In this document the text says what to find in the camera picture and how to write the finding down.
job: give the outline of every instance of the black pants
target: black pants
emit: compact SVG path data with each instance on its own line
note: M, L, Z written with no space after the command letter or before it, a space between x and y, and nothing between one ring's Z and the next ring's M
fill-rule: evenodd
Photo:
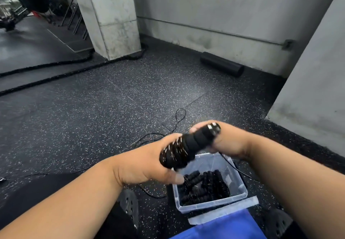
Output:
M0 230L77 177L78 174L52 174L16 190L0 209ZM116 203L95 238L133 239L138 236L131 218Z

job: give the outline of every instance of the plastic bin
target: plastic bin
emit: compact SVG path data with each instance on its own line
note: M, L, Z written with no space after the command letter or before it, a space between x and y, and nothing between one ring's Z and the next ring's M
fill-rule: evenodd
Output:
M235 166L230 157L228 156L225 156L225 157L227 158L229 163ZM223 204L230 204L235 201L244 199L248 196L248 191L239 173L234 168L232 168L220 154L218 153L197 154L195 156L194 161L190 162L187 165L187 167L180 169L178 172L185 175L185 174L191 174L192 172L196 170L199 170L200 173L219 170L220 173L222 174L224 182L228 185L230 189L230 197L211 201L211 202L197 203L197 204L193 204L189 206L181 206L177 185L173 185L176 208L181 213L189 213L191 211L196 211L200 209L220 206Z

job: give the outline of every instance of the person's left arm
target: person's left arm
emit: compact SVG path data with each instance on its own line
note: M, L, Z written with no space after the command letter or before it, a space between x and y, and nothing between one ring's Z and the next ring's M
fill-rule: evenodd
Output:
M159 162L160 151L179 135L171 134L97 163L3 228L0 238L94 238L123 184L149 179L183 183L183 176Z

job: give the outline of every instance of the blue mat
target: blue mat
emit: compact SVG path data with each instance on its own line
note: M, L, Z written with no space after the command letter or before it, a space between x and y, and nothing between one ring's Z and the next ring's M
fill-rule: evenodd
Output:
M190 228L171 239L266 239L247 209Z

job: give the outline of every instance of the fingernail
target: fingernail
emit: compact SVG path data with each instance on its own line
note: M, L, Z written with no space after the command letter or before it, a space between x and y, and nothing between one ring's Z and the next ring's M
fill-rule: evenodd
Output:
M175 175L175 184L181 185L185 182L185 178L183 177L182 174L176 174Z

